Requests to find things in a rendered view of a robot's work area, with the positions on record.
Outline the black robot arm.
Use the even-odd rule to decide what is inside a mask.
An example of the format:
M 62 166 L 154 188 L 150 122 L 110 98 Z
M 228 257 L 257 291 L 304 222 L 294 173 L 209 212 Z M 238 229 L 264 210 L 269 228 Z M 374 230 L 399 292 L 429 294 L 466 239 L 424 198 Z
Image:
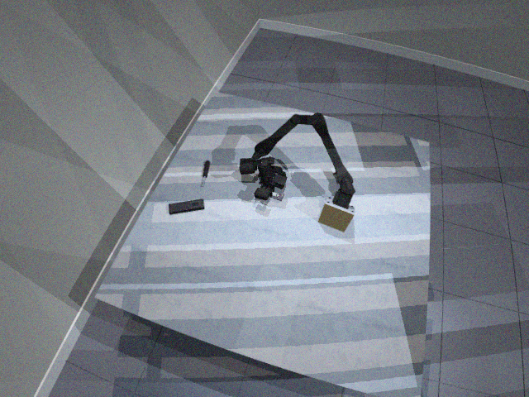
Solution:
M 335 148 L 335 145 L 330 137 L 326 119 L 321 113 L 315 113 L 313 115 L 297 115 L 293 114 L 292 117 L 284 123 L 280 129 L 278 129 L 272 136 L 265 138 L 263 141 L 259 142 L 255 146 L 255 153 L 251 158 L 241 158 L 240 159 L 240 173 L 245 174 L 254 174 L 258 170 L 261 175 L 268 175 L 272 171 L 272 166 L 274 164 L 274 157 L 265 157 L 260 160 L 261 156 L 268 155 L 271 150 L 274 148 L 276 143 L 283 139 L 290 131 L 292 131 L 298 124 L 312 125 L 316 130 L 317 134 L 322 139 L 322 142 L 326 148 L 330 159 L 335 166 L 336 172 L 333 173 L 336 178 L 337 184 L 340 185 L 340 189 L 336 191 L 335 196 L 332 200 L 333 204 L 349 209 L 350 202 L 352 200 L 353 193 L 355 189 L 352 185 L 353 179 L 350 175 L 350 172 L 343 165 L 341 158 Z M 271 188 L 277 187 L 283 189 L 286 183 L 287 176 L 284 171 L 280 174 L 273 173 L 269 180 L 269 186 Z

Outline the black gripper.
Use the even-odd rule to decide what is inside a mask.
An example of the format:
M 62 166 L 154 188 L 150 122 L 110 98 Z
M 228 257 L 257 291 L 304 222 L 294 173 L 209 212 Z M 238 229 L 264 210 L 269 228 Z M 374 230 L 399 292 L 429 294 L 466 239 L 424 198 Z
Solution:
M 274 165 L 271 165 L 272 166 L 272 171 L 270 174 L 268 175 L 261 175 L 260 173 L 258 174 L 258 176 L 261 178 L 261 181 L 260 183 L 263 184 L 261 186 L 261 188 L 258 188 L 255 193 L 254 193 L 254 196 L 256 199 L 263 199 L 263 200 L 267 200 L 270 197 L 272 197 L 272 192 L 274 192 L 274 186 L 273 188 L 271 188 L 269 186 L 269 180 L 271 178 L 271 176 L 273 177 L 273 173 L 277 173 L 277 174 L 280 174 L 280 172 L 283 171 L 283 169 L 279 166 L 274 166 Z

